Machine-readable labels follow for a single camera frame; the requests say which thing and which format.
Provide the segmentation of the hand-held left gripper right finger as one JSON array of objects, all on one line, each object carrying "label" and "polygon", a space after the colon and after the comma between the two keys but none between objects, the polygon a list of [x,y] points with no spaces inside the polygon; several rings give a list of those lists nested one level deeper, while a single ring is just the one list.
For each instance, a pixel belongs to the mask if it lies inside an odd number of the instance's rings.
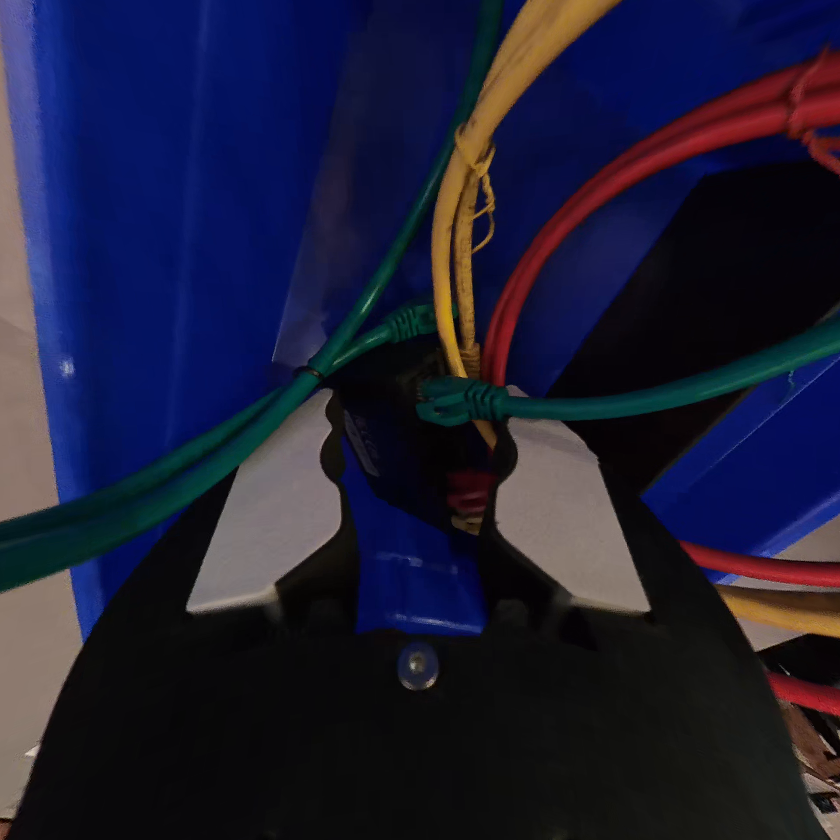
[{"label": "hand-held left gripper right finger", "polygon": [[562,604],[644,615],[644,590],[598,458],[561,421],[512,417],[482,533]]}]

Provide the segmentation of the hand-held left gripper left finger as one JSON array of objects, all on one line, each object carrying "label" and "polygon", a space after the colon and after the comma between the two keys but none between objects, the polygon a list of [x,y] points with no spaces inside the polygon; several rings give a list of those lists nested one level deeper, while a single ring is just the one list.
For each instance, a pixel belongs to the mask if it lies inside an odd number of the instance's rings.
[{"label": "hand-held left gripper left finger", "polygon": [[343,483],[344,415],[323,388],[238,468],[186,604],[200,615],[355,593],[360,561]]}]

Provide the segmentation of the black network switch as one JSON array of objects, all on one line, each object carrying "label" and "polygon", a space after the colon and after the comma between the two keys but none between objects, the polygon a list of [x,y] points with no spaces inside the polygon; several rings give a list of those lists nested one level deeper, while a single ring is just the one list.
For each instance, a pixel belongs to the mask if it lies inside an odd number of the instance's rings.
[{"label": "black network switch", "polygon": [[378,498],[442,531],[476,537],[496,479],[475,425],[417,414],[422,385],[446,374],[436,337],[385,344],[331,376],[344,428]]}]

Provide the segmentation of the yellow twist tie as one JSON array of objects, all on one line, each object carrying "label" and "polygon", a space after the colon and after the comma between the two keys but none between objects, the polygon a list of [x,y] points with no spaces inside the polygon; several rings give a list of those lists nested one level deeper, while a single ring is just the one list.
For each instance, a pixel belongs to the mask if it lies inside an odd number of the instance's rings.
[{"label": "yellow twist tie", "polygon": [[[460,156],[468,164],[470,170],[469,177],[465,181],[465,186],[458,202],[458,210],[455,216],[455,243],[464,248],[468,247],[469,255],[472,256],[489,244],[496,230],[494,213],[496,212],[497,201],[490,180],[490,166],[497,149],[492,139],[490,139],[486,142],[482,155],[476,161],[473,161],[466,152],[465,137],[467,128],[467,122],[462,122],[455,131],[455,147]],[[476,194],[472,196],[473,199],[476,199],[478,190],[481,191],[484,197],[484,204],[478,211],[475,205],[472,206],[472,209],[469,209],[468,199],[472,186],[476,188]],[[476,219],[485,215],[487,216],[488,222],[486,236],[477,245],[474,245],[473,224]]]}]

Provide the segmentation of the blue divided plastic bin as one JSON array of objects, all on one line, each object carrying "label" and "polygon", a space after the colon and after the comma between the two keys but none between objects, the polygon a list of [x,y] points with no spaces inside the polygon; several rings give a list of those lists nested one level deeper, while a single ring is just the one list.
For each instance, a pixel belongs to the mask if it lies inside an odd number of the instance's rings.
[{"label": "blue divided plastic bin", "polygon": [[[2,2],[58,497],[111,485],[305,364],[420,193],[481,2]],[[730,89],[838,48],[838,2],[621,2],[504,119],[497,296],[572,193]],[[612,200],[511,343],[533,395],[630,391],[838,299],[838,178],[784,136]],[[838,358],[735,407],[646,494],[683,539],[777,553],[838,516]]]}]

